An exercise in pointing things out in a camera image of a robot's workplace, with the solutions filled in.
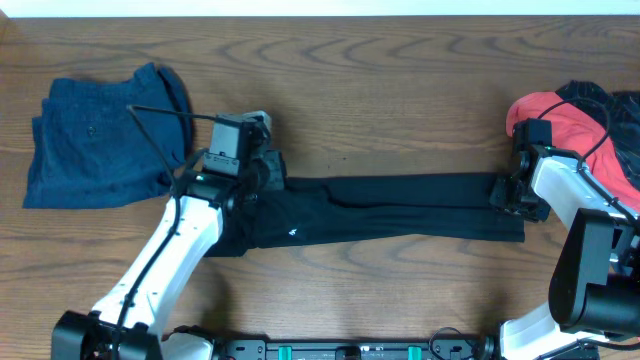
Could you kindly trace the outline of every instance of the green connector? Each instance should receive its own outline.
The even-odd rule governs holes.
[[[409,346],[409,360],[422,360],[422,348],[419,346]]]
[[[278,348],[278,360],[291,360],[292,354],[291,346],[280,346]]]

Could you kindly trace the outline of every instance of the folded blue shorts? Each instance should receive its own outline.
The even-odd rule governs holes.
[[[169,178],[127,112],[130,104],[191,111],[178,77],[154,64],[123,83],[54,80],[32,122],[35,154],[23,206],[109,208],[166,194]],[[190,119],[139,117],[169,166],[181,166],[192,142]]]

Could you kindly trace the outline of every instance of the black pants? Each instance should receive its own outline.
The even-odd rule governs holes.
[[[495,174],[287,180],[225,224],[206,256],[407,234],[524,241],[523,220],[489,206]]]

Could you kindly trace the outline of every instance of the fabric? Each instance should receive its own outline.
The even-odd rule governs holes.
[[[555,92],[538,92],[527,95],[516,101],[507,113],[506,130],[509,136],[513,133],[513,126],[528,118],[537,118],[550,106],[564,100]],[[592,108],[594,105],[583,105]],[[621,122],[621,118],[612,113],[612,121]],[[552,123],[552,141],[557,148],[574,150],[584,155],[598,142],[605,133],[603,126],[595,121],[584,111],[571,104],[562,105],[545,116],[545,120]],[[636,211],[640,211],[640,192],[627,180],[619,158],[616,156],[613,131],[612,137],[607,139],[595,153],[587,158],[586,163],[591,173],[614,196],[618,197],[625,205]],[[616,135],[617,139],[626,139],[625,136]]]
[[[206,256],[424,234],[524,241],[521,218],[489,205],[495,174],[287,179],[234,214]]]
[[[556,91],[563,100],[576,97],[598,101],[609,111],[609,136],[616,158],[627,180],[640,190],[640,91],[608,94],[600,86],[587,81],[572,81]],[[606,118],[602,110],[588,103],[575,107],[589,115],[603,128]]]
[[[35,154],[23,206],[106,208],[166,194],[169,179],[126,111],[130,104],[190,112],[179,79],[154,64],[118,84],[54,80],[42,116],[32,121]],[[190,121],[149,112],[140,119],[171,168],[182,165]]]

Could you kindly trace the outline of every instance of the wooden table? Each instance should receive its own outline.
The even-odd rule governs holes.
[[[88,311],[112,287],[166,201],[21,208],[30,119],[54,78],[122,81],[150,61],[172,66],[197,112],[269,112],[294,176],[496,171],[509,154],[505,114],[519,97],[571,79],[640,87],[639,25],[638,17],[8,22],[0,35],[0,358],[46,358],[56,320]],[[201,125],[205,146],[211,129]],[[205,259],[170,326],[272,338],[491,330],[546,299],[566,231],[553,218],[526,233],[524,244],[406,236]]]

